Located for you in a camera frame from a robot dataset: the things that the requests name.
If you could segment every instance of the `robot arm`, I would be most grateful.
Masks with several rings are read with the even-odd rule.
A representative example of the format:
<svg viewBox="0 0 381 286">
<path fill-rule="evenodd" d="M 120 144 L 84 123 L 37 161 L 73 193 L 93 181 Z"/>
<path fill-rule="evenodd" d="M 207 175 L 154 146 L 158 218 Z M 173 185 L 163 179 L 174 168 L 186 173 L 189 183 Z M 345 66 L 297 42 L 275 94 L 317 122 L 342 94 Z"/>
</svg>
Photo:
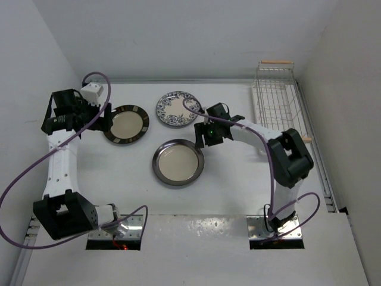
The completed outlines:
<svg viewBox="0 0 381 286">
<path fill-rule="evenodd" d="M 308 176 L 309 171 L 314 166 L 314 162 L 300 134 L 295 129 L 280 132 L 254 124 L 245 120 L 242 116 L 236 115 L 230 117 L 230 114 L 221 103 L 208 108 L 206 111 L 210 116 L 230 122 L 239 122 L 257 131 L 265 139 L 270 151 L 274 178 L 276 180 L 272 213 L 277 213 L 287 203 L 296 200 L 302 181 Z M 256 148 L 263 148 L 263 142 L 258 136 L 247 128 L 236 126 L 233 123 L 227 124 L 207 120 L 206 122 L 195 124 L 195 133 L 196 147 L 198 148 L 204 147 L 203 139 L 206 145 L 213 146 L 222 143 L 223 138 L 241 141 Z M 276 231 L 293 218 L 295 213 L 295 207 L 291 205 L 269 220 L 269 224 Z"/>
<path fill-rule="evenodd" d="M 90 83 L 81 89 L 80 97 L 74 90 L 54 92 L 46 112 L 42 130 L 47 134 L 49 150 L 73 136 L 99 112 L 98 97 L 102 85 Z M 52 100 L 56 104 L 51 117 Z M 91 130 L 109 130 L 112 126 L 111 104 Z M 58 240 L 99 228 L 117 219 L 115 205 L 94 206 L 81 195 L 77 183 L 77 150 L 80 137 L 59 148 L 49 158 L 49 171 L 42 200 L 33 204 L 33 212 L 43 227 Z"/>
</svg>

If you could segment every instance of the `gray wall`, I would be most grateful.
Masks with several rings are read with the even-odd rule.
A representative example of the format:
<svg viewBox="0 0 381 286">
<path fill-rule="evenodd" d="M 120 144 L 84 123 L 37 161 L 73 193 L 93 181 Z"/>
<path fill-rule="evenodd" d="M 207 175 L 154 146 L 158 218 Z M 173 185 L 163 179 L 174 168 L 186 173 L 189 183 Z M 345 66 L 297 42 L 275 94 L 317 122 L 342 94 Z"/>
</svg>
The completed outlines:
<svg viewBox="0 0 381 286">
<path fill-rule="evenodd" d="M 52 91 L 78 88 L 79 79 L 32 0 L 0 1 L 0 192 L 47 151 L 40 130 Z M 0 224 L 23 242 L 32 202 L 45 188 L 46 162 L 20 181 L 5 199 Z M 0 285 L 8 285 L 19 249 L 0 238 Z"/>
<path fill-rule="evenodd" d="M 314 51 L 304 91 L 335 191 L 372 285 L 381 280 L 381 2 L 341 0 Z"/>
<path fill-rule="evenodd" d="M 337 0 L 34 0 L 77 74 L 113 79 L 253 77 L 260 60 L 300 72 Z"/>
</svg>

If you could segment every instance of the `dish rack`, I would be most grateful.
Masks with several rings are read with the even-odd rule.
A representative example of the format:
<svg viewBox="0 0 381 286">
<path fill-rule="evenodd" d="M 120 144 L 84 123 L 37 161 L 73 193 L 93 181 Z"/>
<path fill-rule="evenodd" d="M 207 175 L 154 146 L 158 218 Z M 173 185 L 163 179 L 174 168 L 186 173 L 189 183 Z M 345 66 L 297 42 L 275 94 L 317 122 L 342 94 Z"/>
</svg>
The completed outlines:
<svg viewBox="0 0 381 286">
<path fill-rule="evenodd" d="M 309 143 L 312 139 L 308 137 L 304 123 L 294 66 L 291 61 L 259 62 L 252 83 L 254 122 L 279 131 L 294 128 L 303 141 Z"/>
</svg>

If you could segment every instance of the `plate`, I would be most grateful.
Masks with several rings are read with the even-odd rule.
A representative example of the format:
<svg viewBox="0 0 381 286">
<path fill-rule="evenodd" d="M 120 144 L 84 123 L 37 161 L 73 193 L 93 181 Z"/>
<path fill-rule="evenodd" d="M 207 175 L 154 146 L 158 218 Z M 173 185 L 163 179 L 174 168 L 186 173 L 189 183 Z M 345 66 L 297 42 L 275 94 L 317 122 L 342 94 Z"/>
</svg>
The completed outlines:
<svg viewBox="0 0 381 286">
<path fill-rule="evenodd" d="M 108 140 L 116 144 L 129 144 L 140 139 L 148 130 L 149 117 L 136 105 L 122 105 L 111 113 L 113 126 L 104 132 Z"/>
<path fill-rule="evenodd" d="M 159 119 L 170 126 L 185 126 L 197 118 L 197 114 L 187 111 L 183 106 L 186 98 L 186 106 L 194 111 L 200 109 L 196 98 L 185 91 L 173 91 L 165 94 L 156 105 L 156 114 Z"/>
<path fill-rule="evenodd" d="M 174 139 L 156 150 L 152 167 L 162 182 L 172 186 L 184 186 L 201 175 L 204 155 L 193 142 Z"/>
</svg>

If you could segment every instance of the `wooden handle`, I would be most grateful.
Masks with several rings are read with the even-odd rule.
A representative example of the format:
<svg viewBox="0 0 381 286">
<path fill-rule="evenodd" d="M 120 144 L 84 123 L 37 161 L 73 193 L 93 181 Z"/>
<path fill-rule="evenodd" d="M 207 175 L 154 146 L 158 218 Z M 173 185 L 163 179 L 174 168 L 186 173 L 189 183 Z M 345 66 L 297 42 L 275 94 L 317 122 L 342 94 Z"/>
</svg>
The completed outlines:
<svg viewBox="0 0 381 286">
<path fill-rule="evenodd" d="M 310 138 L 310 137 L 302 137 L 302 140 L 304 143 L 311 143 L 312 142 L 312 138 Z"/>
<path fill-rule="evenodd" d="M 293 61 L 261 61 L 261 64 L 293 64 Z"/>
</svg>

